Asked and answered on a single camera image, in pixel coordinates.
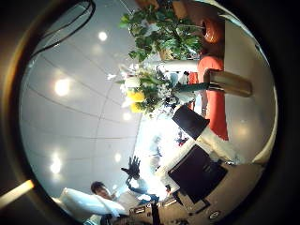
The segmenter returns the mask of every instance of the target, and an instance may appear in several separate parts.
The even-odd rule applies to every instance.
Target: white ceiling
[[[103,181],[109,189],[121,187],[126,174],[120,170],[132,156],[141,120],[132,114],[129,121],[123,114],[124,97],[119,84],[108,80],[108,74],[118,74],[118,64],[129,66],[128,57],[134,40],[127,29],[117,26],[127,10],[117,0],[97,0],[91,21],[75,35],[34,59],[27,69],[22,87],[21,129],[26,155],[37,179],[52,197],[63,188],[90,193],[90,184]],[[123,1],[130,9],[134,1]],[[83,8],[77,6],[61,17],[50,30],[68,23]],[[88,14],[51,40],[44,40],[37,49],[63,37],[86,20]],[[108,38],[100,41],[98,33]],[[54,91],[60,79],[69,79],[66,96]],[[53,159],[61,160],[59,174],[50,170]]]

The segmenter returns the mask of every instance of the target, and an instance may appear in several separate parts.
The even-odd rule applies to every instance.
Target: black monitor
[[[194,145],[168,175],[183,193],[196,203],[204,199],[223,179],[227,170],[213,161],[200,146]]]

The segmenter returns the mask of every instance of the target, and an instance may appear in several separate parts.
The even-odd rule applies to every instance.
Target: person
[[[115,194],[112,195],[102,182],[93,182],[91,185],[91,190],[94,194],[101,196],[104,199],[113,200],[115,198]]]
[[[107,187],[101,181],[94,181],[90,187],[91,191],[94,194],[96,194],[106,200],[115,201],[117,203],[120,203],[125,208],[128,215],[129,215],[129,209],[133,208],[139,204],[148,203],[151,201],[158,202],[159,197],[157,197],[155,194],[147,193],[148,186],[147,186],[146,182],[140,177],[140,164],[141,164],[141,161],[139,160],[138,157],[134,157],[133,159],[130,157],[128,168],[121,168],[122,171],[124,171],[125,173],[128,174],[128,178],[126,180],[126,185],[128,186],[128,191],[121,193],[120,196],[116,197],[115,193],[111,194],[111,192],[107,189]],[[138,183],[137,187],[133,187],[130,184],[131,179],[134,179],[137,181],[137,183]],[[146,200],[140,201],[138,199],[138,197],[142,194],[146,194],[146,195],[150,196],[150,200],[149,201],[146,201]],[[126,218],[131,219],[130,217],[127,217],[125,215],[120,216],[120,219],[125,220]],[[102,215],[102,216],[93,215],[89,219],[87,219],[85,224],[92,223],[92,224],[107,225],[107,224],[111,224],[112,221],[116,221],[116,219],[113,218],[111,215]]]

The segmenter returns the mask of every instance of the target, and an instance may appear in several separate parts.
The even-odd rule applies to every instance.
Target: green leaves
[[[119,27],[121,27],[121,28],[128,27],[129,22],[130,22],[129,14],[125,13],[121,17],[121,21],[119,23]]]
[[[155,23],[157,30],[148,35],[146,23]],[[171,51],[174,59],[187,59],[190,52],[198,52],[202,46],[200,38],[192,35],[197,30],[194,23],[189,18],[179,20],[169,8],[150,5],[132,15],[124,14],[119,27],[129,27],[137,47],[129,56],[139,62],[159,51]]]

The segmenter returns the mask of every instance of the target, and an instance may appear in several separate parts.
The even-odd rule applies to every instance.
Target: flower arrangement
[[[195,99],[193,91],[208,88],[208,83],[181,84],[173,77],[150,67],[125,69],[120,89],[126,96],[123,107],[130,106],[133,113],[143,113],[150,118],[173,113],[173,106]]]

